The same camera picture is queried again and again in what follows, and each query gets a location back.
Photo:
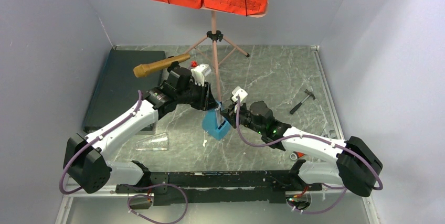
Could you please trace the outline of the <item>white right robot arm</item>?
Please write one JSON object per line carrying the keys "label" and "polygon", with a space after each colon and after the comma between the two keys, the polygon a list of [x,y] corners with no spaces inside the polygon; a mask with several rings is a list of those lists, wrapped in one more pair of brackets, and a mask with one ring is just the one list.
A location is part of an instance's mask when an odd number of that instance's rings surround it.
{"label": "white right robot arm", "polygon": [[325,183],[368,197],[373,190],[383,189],[379,177],[383,164],[359,137],[337,140],[305,132],[275,119],[264,101],[251,106],[233,103],[221,114],[249,146],[300,152],[322,161],[298,161],[292,167],[289,183],[296,190]]}

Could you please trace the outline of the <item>gold microphone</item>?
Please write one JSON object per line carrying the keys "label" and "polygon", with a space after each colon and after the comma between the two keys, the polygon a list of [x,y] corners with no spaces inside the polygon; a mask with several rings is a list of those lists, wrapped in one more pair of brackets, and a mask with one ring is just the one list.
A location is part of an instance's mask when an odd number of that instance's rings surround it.
{"label": "gold microphone", "polygon": [[190,59],[190,54],[181,54],[178,56],[168,57],[166,59],[153,63],[140,64],[133,68],[133,73],[137,78],[144,78],[154,72],[168,68],[173,62],[181,63],[188,59]]}

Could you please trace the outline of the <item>dark blue audio receiver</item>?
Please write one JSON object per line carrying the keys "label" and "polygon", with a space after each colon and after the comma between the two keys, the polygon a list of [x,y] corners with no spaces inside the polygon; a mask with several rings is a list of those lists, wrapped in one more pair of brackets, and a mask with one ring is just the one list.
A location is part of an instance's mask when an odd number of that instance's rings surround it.
{"label": "dark blue audio receiver", "polygon": [[99,75],[92,99],[87,108],[82,128],[94,132],[112,122],[134,105],[138,91],[148,91],[162,82],[162,71],[146,78],[137,78],[134,67],[166,58],[164,51],[112,49]]}

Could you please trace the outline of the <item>red adjustable wrench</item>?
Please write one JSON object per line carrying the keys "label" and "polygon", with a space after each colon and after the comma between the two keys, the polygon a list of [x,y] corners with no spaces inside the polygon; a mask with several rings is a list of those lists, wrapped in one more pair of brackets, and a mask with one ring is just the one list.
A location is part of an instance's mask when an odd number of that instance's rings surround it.
{"label": "red adjustable wrench", "polygon": [[289,158],[292,160],[292,161],[296,161],[297,159],[299,159],[300,157],[302,157],[304,154],[302,154],[302,153],[299,153],[299,152],[292,152],[290,155],[289,155]]}

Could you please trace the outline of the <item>small black hammer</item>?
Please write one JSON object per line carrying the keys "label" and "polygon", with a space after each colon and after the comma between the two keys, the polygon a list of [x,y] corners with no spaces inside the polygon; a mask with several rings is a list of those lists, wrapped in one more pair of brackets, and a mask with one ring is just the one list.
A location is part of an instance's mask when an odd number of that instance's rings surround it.
{"label": "small black hammer", "polygon": [[312,98],[312,100],[315,100],[315,99],[316,99],[316,97],[315,97],[313,91],[309,91],[308,89],[305,89],[304,92],[305,92],[305,94],[306,94],[306,97],[305,97],[302,101],[300,101],[297,105],[295,105],[295,106],[289,111],[290,114],[294,114],[294,113],[295,113],[295,112],[296,112],[296,111],[303,105],[303,103],[304,103],[307,99],[309,99],[309,98]]}

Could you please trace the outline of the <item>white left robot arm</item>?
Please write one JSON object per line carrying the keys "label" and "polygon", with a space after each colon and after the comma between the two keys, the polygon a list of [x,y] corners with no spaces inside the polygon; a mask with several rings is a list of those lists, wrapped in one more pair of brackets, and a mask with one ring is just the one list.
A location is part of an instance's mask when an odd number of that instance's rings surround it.
{"label": "white left robot arm", "polygon": [[60,191],[68,195],[83,189],[92,194],[106,184],[128,184],[139,193],[147,191],[152,181],[146,166],[138,161],[112,162],[110,155],[136,133],[173,112],[179,104],[188,104],[200,111],[218,108],[211,85],[206,81],[210,72],[208,64],[191,69],[169,67],[168,78],[146,93],[139,91],[137,102],[118,118],[85,137],[79,134],[70,137]]}

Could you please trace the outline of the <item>black microphone stand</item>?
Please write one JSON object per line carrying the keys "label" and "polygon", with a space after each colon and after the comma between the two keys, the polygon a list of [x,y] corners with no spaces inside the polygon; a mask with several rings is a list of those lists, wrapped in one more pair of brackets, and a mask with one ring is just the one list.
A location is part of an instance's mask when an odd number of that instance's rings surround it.
{"label": "black microphone stand", "polygon": [[168,59],[171,59],[171,64],[167,67],[167,72],[170,73],[172,70],[179,66],[179,61],[174,59],[173,56],[168,57]]}

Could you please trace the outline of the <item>blue metronome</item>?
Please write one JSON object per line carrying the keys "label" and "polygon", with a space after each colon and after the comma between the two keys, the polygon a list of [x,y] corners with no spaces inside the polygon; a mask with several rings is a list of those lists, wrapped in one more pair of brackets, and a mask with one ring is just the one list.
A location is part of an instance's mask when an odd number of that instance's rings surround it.
{"label": "blue metronome", "polygon": [[218,141],[222,140],[231,128],[228,121],[220,114],[222,107],[222,104],[217,102],[217,107],[206,111],[202,121],[202,129]]}

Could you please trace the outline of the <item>clear plastic metronome cover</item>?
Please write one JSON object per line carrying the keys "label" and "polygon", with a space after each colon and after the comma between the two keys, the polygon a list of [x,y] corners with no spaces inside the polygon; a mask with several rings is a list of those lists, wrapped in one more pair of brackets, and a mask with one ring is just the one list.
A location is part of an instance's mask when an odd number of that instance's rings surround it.
{"label": "clear plastic metronome cover", "polygon": [[137,151],[168,151],[169,135],[167,133],[150,135],[149,137],[138,140],[135,149]]}

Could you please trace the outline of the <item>pink music stand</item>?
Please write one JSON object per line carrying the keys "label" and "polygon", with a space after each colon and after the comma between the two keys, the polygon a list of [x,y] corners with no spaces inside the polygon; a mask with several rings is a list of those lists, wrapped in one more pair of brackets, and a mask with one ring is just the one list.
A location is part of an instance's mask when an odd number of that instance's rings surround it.
{"label": "pink music stand", "polygon": [[[224,12],[222,10],[217,10],[214,8],[205,7],[204,4],[200,7],[199,10],[206,10],[210,11],[211,14],[211,29],[206,33],[206,35],[201,38],[198,42],[192,44],[186,51],[185,54],[192,52],[192,50],[195,50],[199,52],[202,56],[204,56],[206,59],[211,61],[211,67],[215,73],[216,77],[216,87],[217,87],[217,100],[222,101],[223,95],[222,95],[222,87],[221,87],[221,77],[220,77],[220,65],[225,62],[235,51],[238,51],[246,58],[250,57],[250,54],[247,53],[245,50],[243,50],[238,44],[234,43],[233,40],[229,39],[224,33],[222,33],[218,29],[218,21],[217,21],[217,15],[218,14],[227,14],[227,15],[236,15],[241,16],[240,14],[230,13],[230,12]],[[212,57],[207,57],[202,51],[200,51],[197,47],[200,46],[203,42],[206,40],[211,41],[211,51],[212,51]],[[232,46],[232,50],[222,59],[219,59],[218,55],[218,49],[217,45],[219,42],[226,42],[230,46]]]}

